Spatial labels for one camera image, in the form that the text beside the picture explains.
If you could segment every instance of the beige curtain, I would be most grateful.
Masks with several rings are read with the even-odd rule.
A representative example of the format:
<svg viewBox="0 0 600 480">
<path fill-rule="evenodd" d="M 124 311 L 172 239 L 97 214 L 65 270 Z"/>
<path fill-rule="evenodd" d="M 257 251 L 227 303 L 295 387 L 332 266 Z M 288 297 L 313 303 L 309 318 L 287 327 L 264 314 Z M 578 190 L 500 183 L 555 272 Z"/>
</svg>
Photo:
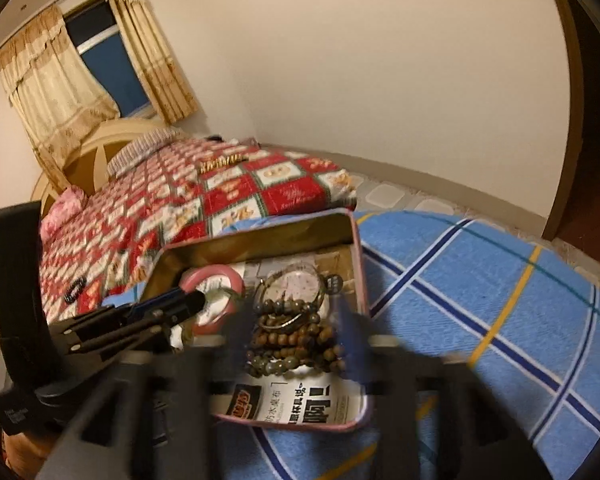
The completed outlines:
<svg viewBox="0 0 600 480">
<path fill-rule="evenodd" d="M 145 0 L 107 0 L 126 52 L 155 111 L 167 124 L 198 109 Z"/>
<path fill-rule="evenodd" d="M 82 62 L 56 6 L 0 49 L 0 78 L 38 163 L 62 191 L 69 184 L 62 172 L 69 155 L 102 121 L 120 117 L 120 110 Z"/>
</svg>

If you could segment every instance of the red checkered bedspread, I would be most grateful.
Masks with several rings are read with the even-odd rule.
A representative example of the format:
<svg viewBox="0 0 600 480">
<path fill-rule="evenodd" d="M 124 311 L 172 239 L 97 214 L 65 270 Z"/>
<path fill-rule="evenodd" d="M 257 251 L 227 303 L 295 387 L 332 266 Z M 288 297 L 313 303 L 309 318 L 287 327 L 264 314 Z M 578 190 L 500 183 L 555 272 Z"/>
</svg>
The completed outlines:
<svg viewBox="0 0 600 480">
<path fill-rule="evenodd" d="M 196 178 L 202 160 L 243 153 L 248 162 Z M 49 322 L 100 305 L 144 280 L 165 245 L 215 236 L 238 220 L 355 206 L 346 171 L 304 153 L 232 142 L 183 140 L 164 147 L 90 198 L 45 248 L 42 304 Z M 67 305 L 70 285 L 86 288 Z"/>
</svg>

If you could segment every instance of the roll of tape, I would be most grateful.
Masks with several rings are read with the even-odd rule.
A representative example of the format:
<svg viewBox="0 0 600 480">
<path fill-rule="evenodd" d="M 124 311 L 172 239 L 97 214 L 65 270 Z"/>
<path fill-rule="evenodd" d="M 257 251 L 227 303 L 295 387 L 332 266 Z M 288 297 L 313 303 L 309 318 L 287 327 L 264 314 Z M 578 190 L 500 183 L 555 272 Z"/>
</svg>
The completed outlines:
<svg viewBox="0 0 600 480">
<path fill-rule="evenodd" d="M 205 280 L 212 278 L 214 276 L 221 276 L 227 278 L 229 280 L 229 287 L 236 294 L 242 294 L 244 292 L 244 281 L 240 274 L 238 274 L 231 267 L 226 265 L 209 265 L 206 267 L 202 267 L 201 269 L 196 269 L 192 271 L 190 274 L 186 274 L 180 280 L 180 288 L 185 292 L 192 292 L 196 290 Z M 232 298 L 227 298 L 226 305 L 221 312 L 219 312 L 212 320 L 207 323 L 200 323 L 199 320 L 193 325 L 193 333 L 195 335 L 207 335 L 214 334 L 222 325 L 222 318 L 227 314 L 231 314 L 236 311 L 236 306 Z"/>
</svg>

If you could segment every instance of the floor tile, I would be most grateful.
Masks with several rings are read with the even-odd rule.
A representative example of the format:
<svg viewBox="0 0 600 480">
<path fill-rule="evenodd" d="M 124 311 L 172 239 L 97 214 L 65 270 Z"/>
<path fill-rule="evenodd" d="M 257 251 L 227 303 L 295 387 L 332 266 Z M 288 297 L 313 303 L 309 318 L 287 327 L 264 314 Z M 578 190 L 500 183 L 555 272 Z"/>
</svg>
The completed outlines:
<svg viewBox="0 0 600 480">
<path fill-rule="evenodd" d="M 362 184 L 365 181 L 365 177 L 361 175 L 350 174 L 349 176 L 351 178 L 351 185 L 355 189 L 358 189 L 360 187 L 360 184 Z"/>
<path fill-rule="evenodd" d="M 441 213 L 445 215 L 452 215 L 454 213 L 453 206 L 435 198 L 424 199 L 414 209 L 416 211 L 427 211 L 429 213 Z"/>
<path fill-rule="evenodd" d="M 540 244 L 554 251 L 565 263 L 574 268 L 586 280 L 600 286 L 600 263 L 563 240 L 558 238 L 551 242 L 543 240 L 542 238 L 520 231 L 513 226 L 496 222 L 491 218 L 485 217 L 479 211 L 439 199 L 421 190 L 399 186 L 393 182 L 378 182 L 362 174 L 352 174 L 351 179 L 358 196 L 357 210 L 387 211 L 407 209 L 474 218 L 476 221 L 494 229 L 505 231 L 521 240 Z"/>
<path fill-rule="evenodd" d="M 575 270 L 580 276 L 582 276 L 585 280 L 587 280 L 589 283 L 593 283 L 594 285 L 600 285 L 600 278 L 597 277 L 595 274 L 593 274 L 592 272 L 589 272 L 587 269 L 585 269 L 584 267 L 580 267 L 577 266 Z"/>
<path fill-rule="evenodd" d="M 374 190 L 368 193 L 365 197 L 366 201 L 377 207 L 383 209 L 391 209 L 394 207 L 401 198 L 403 198 L 405 192 L 390 184 L 380 184 Z"/>
<path fill-rule="evenodd" d="M 486 218 L 477 218 L 475 219 L 475 221 L 480 222 L 481 224 L 488 225 L 489 227 L 493 227 L 498 231 L 506 232 L 506 229 L 503 226 L 496 224 L 496 222 L 492 222 L 491 220 L 487 220 Z"/>
</svg>

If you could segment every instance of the window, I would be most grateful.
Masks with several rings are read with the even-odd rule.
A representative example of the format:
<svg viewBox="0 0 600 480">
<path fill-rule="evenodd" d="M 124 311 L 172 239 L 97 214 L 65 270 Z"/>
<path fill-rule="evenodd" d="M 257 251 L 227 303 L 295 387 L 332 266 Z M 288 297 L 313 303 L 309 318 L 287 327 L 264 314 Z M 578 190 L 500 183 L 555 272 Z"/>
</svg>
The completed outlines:
<svg viewBox="0 0 600 480">
<path fill-rule="evenodd" d="M 152 110 L 109 4 L 95 0 L 66 16 L 64 22 L 85 65 L 116 101 L 120 115 L 129 117 Z"/>
</svg>

